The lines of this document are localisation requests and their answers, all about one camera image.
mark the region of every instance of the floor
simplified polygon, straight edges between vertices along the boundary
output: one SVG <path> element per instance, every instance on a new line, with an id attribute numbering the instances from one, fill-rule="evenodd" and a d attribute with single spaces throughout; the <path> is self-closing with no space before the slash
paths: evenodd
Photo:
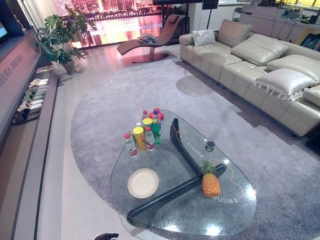
<path id="1" fill-rule="evenodd" d="M 179 45 L 157 48 L 179 56 Z M 139 232 L 109 207 L 82 177 L 73 157 L 70 128 L 74 112 L 91 87 L 118 69 L 132 65 L 129 57 L 148 54 L 138 48 L 121 56 L 116 46 L 88 50 L 76 61 L 78 73 L 66 76 L 57 89 L 38 221 L 38 240 L 93 240 L 102 233 L 118 233 L 119 240 L 165 240 L 149 231 Z"/>

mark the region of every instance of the chaise lounge chair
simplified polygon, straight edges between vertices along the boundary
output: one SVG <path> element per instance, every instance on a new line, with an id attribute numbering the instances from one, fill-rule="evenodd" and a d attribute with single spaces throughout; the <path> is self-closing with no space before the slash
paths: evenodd
<path id="1" fill-rule="evenodd" d="M 155 53 L 155 48 L 164 46 L 171 40 L 185 17 L 186 16 L 184 15 L 171 14 L 167 18 L 162 32 L 158 37 L 156 37 L 155 43 L 140 43 L 137 39 L 133 39 L 121 43 L 116 49 L 121 55 L 125 55 L 127 52 L 135 48 L 150 47 L 149 55 L 138 56 L 132 59 L 133 63 L 147 63 L 164 59 L 169 55 L 167 53 Z"/>

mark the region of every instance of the city view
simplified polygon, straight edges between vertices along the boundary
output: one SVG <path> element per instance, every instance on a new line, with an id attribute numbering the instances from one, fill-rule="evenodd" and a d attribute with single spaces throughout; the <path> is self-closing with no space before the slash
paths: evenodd
<path id="1" fill-rule="evenodd" d="M 77 48 L 119 43 L 136 39 L 143 33 L 158 36 L 162 27 L 162 8 L 152 0 L 53 0 L 59 16 L 68 15 L 65 5 L 80 9 L 95 22 Z"/>

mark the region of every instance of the glass coffee table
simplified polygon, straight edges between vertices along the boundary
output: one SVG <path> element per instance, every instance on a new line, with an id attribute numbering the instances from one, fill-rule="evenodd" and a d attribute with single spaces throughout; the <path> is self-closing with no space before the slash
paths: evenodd
<path id="1" fill-rule="evenodd" d="M 113 168 L 110 187 L 117 209 L 133 226 L 186 234 L 231 235 L 250 226 L 257 201 L 246 176 L 217 147 L 207 151 L 208 139 L 193 126 L 173 112 L 161 112 L 161 144 L 135 156 L 123 148 Z M 217 197 L 202 191 L 200 166 L 205 159 L 216 167 L 221 188 Z M 128 186 L 128 181 L 134 172 L 145 169 L 156 173 L 150 179 L 156 182 L 156 191 L 137 198 L 139 193 L 134 192 L 134 197 L 129 188 L 140 186 Z"/>

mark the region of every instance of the pineapple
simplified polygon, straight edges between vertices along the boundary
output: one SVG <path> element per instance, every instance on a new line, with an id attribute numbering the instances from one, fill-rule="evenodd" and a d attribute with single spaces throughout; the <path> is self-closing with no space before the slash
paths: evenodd
<path id="1" fill-rule="evenodd" d="M 202 161 L 203 166 L 200 167 L 202 178 L 202 190 L 207 197 L 216 197 L 220 194 L 220 184 L 217 177 L 214 175 L 215 167 L 206 159 Z"/>

